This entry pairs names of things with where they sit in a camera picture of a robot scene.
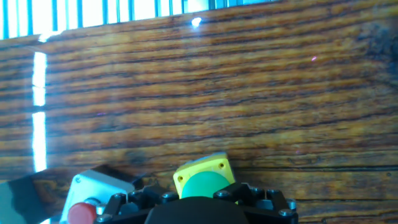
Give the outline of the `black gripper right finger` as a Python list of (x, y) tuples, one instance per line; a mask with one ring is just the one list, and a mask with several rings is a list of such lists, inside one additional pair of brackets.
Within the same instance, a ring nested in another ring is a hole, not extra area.
[(218, 200), (237, 206), (249, 223), (298, 224), (294, 203), (280, 190), (264, 190), (247, 183), (233, 183), (213, 194)]

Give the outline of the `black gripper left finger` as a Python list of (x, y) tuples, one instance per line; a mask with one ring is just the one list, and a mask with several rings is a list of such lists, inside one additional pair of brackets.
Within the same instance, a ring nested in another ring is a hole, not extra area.
[(178, 200), (178, 193), (159, 185), (148, 185), (130, 193), (114, 194), (95, 224), (145, 223), (150, 212), (158, 205)]

